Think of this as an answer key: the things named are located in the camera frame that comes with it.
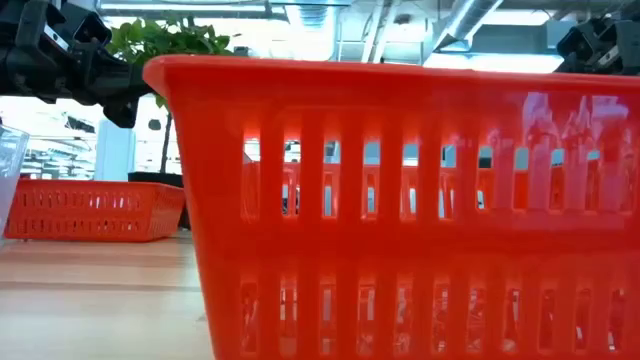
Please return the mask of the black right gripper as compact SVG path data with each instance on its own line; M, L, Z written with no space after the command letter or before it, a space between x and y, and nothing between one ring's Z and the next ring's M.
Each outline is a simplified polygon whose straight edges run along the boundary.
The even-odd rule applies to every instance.
M591 18L557 43L557 73L639 75L639 22Z

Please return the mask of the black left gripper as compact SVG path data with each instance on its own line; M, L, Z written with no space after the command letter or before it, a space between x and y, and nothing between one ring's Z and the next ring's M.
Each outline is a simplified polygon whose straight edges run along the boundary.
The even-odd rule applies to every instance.
M100 104L114 125L133 128L152 89L141 65L106 53L111 38L98 13L75 2L1 0L1 93Z

